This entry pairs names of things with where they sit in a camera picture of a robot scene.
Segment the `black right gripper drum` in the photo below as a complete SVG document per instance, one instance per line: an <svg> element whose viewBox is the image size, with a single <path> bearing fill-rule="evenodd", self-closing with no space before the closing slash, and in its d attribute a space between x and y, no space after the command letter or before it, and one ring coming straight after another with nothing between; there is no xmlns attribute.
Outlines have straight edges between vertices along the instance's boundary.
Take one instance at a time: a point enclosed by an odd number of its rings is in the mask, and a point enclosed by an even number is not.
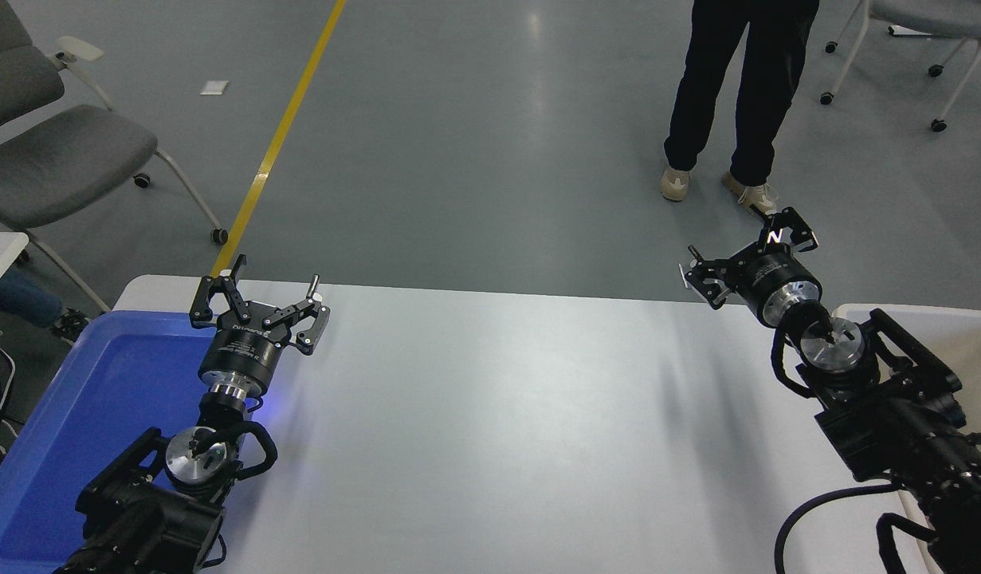
<svg viewBox="0 0 981 574"><path fill-rule="evenodd" d="M750 245L731 258L729 288L755 316L784 316L793 305L818 300L818 280L793 257L791 247Z"/></svg>

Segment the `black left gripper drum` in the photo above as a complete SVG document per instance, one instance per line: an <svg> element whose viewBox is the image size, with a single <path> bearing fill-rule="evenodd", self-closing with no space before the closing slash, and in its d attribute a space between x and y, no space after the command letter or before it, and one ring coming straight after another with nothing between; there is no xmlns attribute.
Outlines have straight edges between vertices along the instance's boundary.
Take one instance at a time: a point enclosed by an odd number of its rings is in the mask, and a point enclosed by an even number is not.
<svg viewBox="0 0 981 574"><path fill-rule="evenodd" d="M198 378L207 386L235 383L247 395L265 395L288 343L287 327L260 330L241 324L220 325L200 363Z"/></svg>

